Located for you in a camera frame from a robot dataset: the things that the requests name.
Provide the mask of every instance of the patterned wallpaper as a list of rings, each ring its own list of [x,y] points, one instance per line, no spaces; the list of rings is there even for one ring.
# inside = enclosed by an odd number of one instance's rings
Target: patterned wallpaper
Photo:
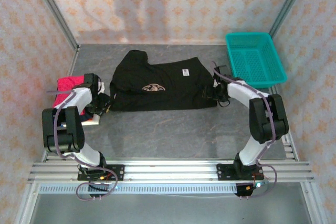
[[[282,85],[302,160],[312,162],[330,223],[336,223],[336,1],[297,0],[276,35]]]
[[[13,223],[32,162],[41,158],[46,90],[73,50],[43,0],[0,0],[0,223]]]
[[[269,32],[285,0],[56,0],[78,43],[224,44]]]

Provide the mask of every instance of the black t-shirt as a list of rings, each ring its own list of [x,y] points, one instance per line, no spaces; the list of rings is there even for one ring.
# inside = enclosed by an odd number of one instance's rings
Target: black t-shirt
[[[198,58],[150,65],[147,53],[131,50],[117,66],[110,83],[112,110],[190,110],[215,107],[204,99],[211,74]]]

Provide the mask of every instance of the mounting plate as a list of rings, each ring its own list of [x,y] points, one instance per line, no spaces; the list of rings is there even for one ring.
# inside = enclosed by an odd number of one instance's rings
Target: mounting plate
[[[114,171],[118,176],[118,181],[124,180],[124,173],[125,173],[125,165],[107,165],[107,169],[110,169]],[[78,181],[93,181],[96,179],[92,179],[92,177],[88,174],[78,172]],[[101,180],[101,181],[115,181],[115,177],[113,175],[109,176],[107,180]]]
[[[263,180],[264,176],[261,175],[263,170],[260,167],[256,167],[254,170],[244,172],[243,176],[238,176],[233,164],[217,164],[217,176],[220,181],[228,180]]]

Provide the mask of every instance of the red cloth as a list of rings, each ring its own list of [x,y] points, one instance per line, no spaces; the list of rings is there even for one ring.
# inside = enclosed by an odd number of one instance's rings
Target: red cloth
[[[58,91],[66,91],[71,90],[74,86],[82,84],[84,82],[84,76],[68,76],[64,78],[60,78],[57,80],[57,90]],[[69,94],[58,94],[54,101],[53,107],[56,107],[60,103],[62,103]]]

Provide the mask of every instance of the plastic basket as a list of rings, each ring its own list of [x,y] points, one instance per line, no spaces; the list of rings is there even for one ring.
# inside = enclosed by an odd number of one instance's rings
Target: plastic basket
[[[234,77],[254,88],[269,88],[287,80],[268,33],[232,33],[225,40]]]

